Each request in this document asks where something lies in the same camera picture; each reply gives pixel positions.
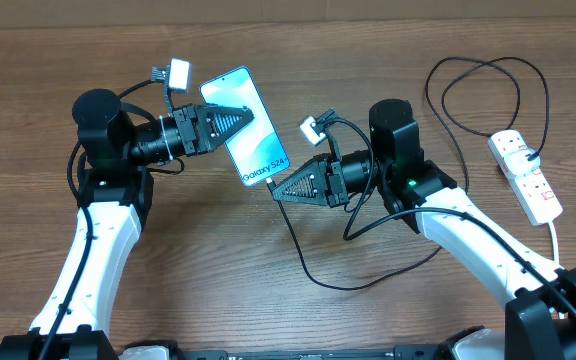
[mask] black and white robotic arm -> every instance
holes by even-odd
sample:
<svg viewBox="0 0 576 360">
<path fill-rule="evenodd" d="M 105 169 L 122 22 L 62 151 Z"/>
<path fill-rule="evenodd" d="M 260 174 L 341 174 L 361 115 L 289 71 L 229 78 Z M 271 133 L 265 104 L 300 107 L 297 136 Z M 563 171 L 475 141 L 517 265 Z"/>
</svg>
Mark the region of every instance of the black and white robotic arm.
<svg viewBox="0 0 576 360">
<path fill-rule="evenodd" d="M 151 206 L 153 178 L 147 166 L 214 151 L 253 117 L 246 108 L 174 107 L 170 90 L 185 89 L 186 84 L 176 77 L 179 71 L 174 64 L 179 65 L 173 61 L 172 68 L 154 68 L 151 80 L 164 84 L 167 117 L 154 119 L 109 90 L 89 91 L 75 103 L 73 117 L 91 168 L 80 177 L 77 197 L 82 209 L 73 245 L 30 331 L 6 336 L 0 360 L 34 360 L 42 353 L 45 359 L 117 359 L 107 334 L 124 265 Z M 181 67 L 186 81 L 188 68 Z M 150 122 L 134 126 L 129 112 L 145 115 Z M 470 329 L 442 344 L 432 357 L 414 359 L 576 360 L 576 318 L 551 317 L 551 309 L 570 313 L 573 306 L 576 310 L 576 269 L 566 271 L 524 246 L 483 214 L 454 180 L 424 161 L 407 102 L 384 100 L 371 108 L 374 153 L 365 150 L 341 156 L 329 130 L 335 116 L 331 110 L 304 122 L 301 128 L 307 138 L 313 144 L 328 138 L 331 153 L 314 157 L 280 184 L 273 183 L 273 198 L 336 207 L 348 204 L 349 192 L 376 187 L 392 219 L 403 219 L 413 231 L 443 246 L 506 312 L 505 334 Z M 91 244 L 84 208 L 92 219 Z M 58 324 L 56 340 L 51 341 L 49 333 L 86 251 L 86 266 Z M 521 261 L 513 254 L 520 254 Z M 549 286 L 563 295 L 553 296 Z M 177 358 L 174 349 L 166 346 L 136 349 L 121 358 Z"/>
</svg>

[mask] power strip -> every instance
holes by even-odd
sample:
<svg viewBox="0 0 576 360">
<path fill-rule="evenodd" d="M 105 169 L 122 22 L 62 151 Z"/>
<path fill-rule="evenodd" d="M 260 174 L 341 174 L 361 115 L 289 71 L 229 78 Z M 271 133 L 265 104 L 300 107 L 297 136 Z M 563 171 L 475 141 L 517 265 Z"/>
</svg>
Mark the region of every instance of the power strip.
<svg viewBox="0 0 576 360">
<path fill-rule="evenodd" d="M 527 161 L 534 153 L 516 130 L 500 131 L 488 139 L 488 146 L 530 223 L 537 226 L 552 222 L 563 212 L 555 193 L 539 167 L 539 158 Z"/>
</svg>

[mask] wall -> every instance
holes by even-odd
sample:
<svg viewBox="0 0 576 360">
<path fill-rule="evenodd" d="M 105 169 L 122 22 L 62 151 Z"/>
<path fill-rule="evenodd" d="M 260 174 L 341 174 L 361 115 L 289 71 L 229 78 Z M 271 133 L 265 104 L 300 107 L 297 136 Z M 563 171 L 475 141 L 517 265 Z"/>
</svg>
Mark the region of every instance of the wall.
<svg viewBox="0 0 576 360">
<path fill-rule="evenodd" d="M 576 0 L 0 0 L 0 28 L 576 16 Z"/>
</svg>

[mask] smartphone screen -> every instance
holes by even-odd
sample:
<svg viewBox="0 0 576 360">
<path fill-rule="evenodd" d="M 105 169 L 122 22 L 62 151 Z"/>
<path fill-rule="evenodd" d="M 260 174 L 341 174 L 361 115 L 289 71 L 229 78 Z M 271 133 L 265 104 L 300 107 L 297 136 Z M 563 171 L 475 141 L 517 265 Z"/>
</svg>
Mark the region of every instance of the smartphone screen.
<svg viewBox="0 0 576 360">
<path fill-rule="evenodd" d="M 206 104 L 245 106 L 255 116 L 250 124 L 226 141 L 244 185 L 255 185 L 290 166 L 248 68 L 242 66 L 210 80 L 202 84 L 199 91 Z"/>
</svg>

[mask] wooden table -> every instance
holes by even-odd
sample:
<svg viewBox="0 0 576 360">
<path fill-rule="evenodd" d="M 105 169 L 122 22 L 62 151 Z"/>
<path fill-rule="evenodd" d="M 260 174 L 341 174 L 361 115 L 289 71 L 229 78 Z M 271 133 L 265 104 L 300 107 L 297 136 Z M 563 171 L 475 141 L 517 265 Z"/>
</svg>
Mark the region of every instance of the wooden table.
<svg viewBox="0 0 576 360">
<path fill-rule="evenodd" d="M 77 140 L 71 106 L 84 91 L 121 91 L 171 57 L 194 65 L 198 85 L 246 65 L 257 81 L 294 170 L 314 154 L 298 130 L 307 114 L 335 107 L 367 130 L 367 112 L 384 98 L 408 99 L 426 157 L 463 182 L 447 134 L 422 100 L 424 80 L 445 56 L 520 56 L 541 68 L 552 96 L 543 169 L 564 206 L 557 219 L 561 258 L 576 266 L 576 19 L 388 21 L 282 25 L 193 25 L 0 31 L 0 340 L 24 333 L 41 310 L 70 248 L 75 202 L 65 178 Z M 516 128 L 537 146 L 544 94 L 528 67 L 505 64 L 519 79 Z M 463 70 L 436 74 L 433 99 Z M 130 101 L 159 114 L 161 89 Z M 505 126 L 515 90 L 488 70 L 447 98 L 466 125 Z M 485 139 L 456 129 L 471 171 L 471 197 L 510 233 L 551 255 L 546 227 L 533 227 L 499 173 Z M 343 152 L 362 149 L 336 130 Z M 261 351 L 387 348 L 437 342 L 463 328 L 503 327 L 503 313 L 451 255 L 374 288 L 324 289 L 304 275 L 265 186 L 242 186 L 225 149 L 188 159 L 178 177 L 155 175 L 152 211 L 126 265 L 111 341 L 175 338 L 184 349 Z M 403 223 L 353 242 L 341 239 L 341 209 L 286 205 L 313 275 L 342 286 L 363 284 L 423 257 L 435 244 Z M 373 199 L 357 226 L 384 215 Z"/>
</svg>

